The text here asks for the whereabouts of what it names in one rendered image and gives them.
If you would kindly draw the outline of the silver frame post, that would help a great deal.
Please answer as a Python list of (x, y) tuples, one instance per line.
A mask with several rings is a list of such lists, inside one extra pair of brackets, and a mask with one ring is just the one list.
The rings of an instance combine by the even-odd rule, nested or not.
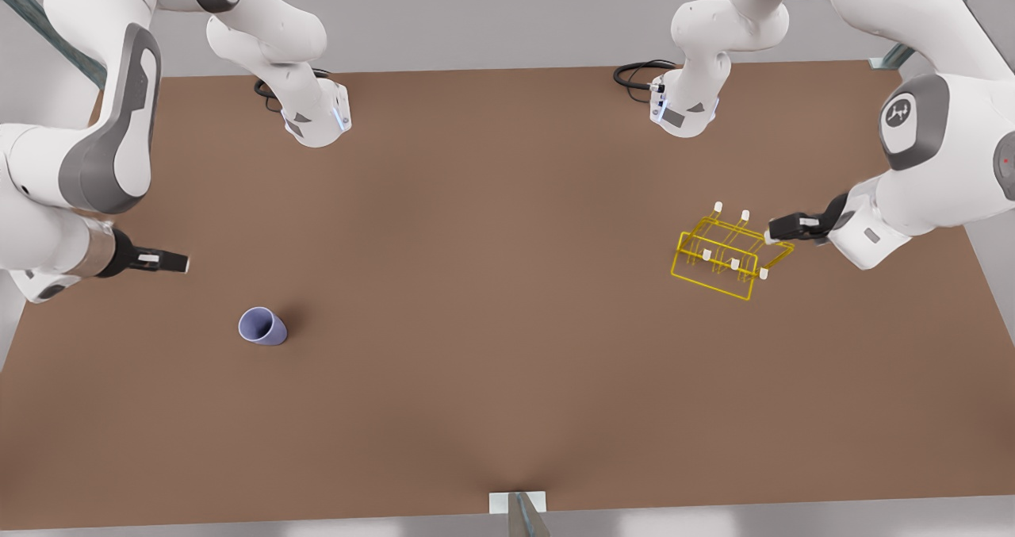
[(78, 68), (81, 73), (86, 75), (94, 85), (98, 86), (99, 91), (104, 91), (106, 69), (97, 60), (91, 59), (86, 54), (80, 52), (79, 49), (66, 42), (60, 33), (55, 31), (52, 23), (48, 20), (47, 14), (44, 12), (43, 6), (37, 0), (0, 1), (6, 3), (15, 14), (18, 14), (26, 24), (29, 24), (30, 28), (33, 28), (36, 33), (46, 39), (72, 66)]
[(1015, 60), (1015, 0), (875, 0), (874, 32), (895, 41), (875, 71), (1007, 79)]
[(507, 515), (507, 537), (551, 537), (542, 519), (547, 512), (545, 491), (490, 493), (488, 512)]

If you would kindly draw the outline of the lavender cup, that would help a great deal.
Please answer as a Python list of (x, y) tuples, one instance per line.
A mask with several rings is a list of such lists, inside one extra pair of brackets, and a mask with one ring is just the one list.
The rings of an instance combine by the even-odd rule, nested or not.
[(247, 342), (268, 346), (280, 345), (289, 337), (282, 319), (263, 306), (251, 307), (243, 313), (238, 332)]

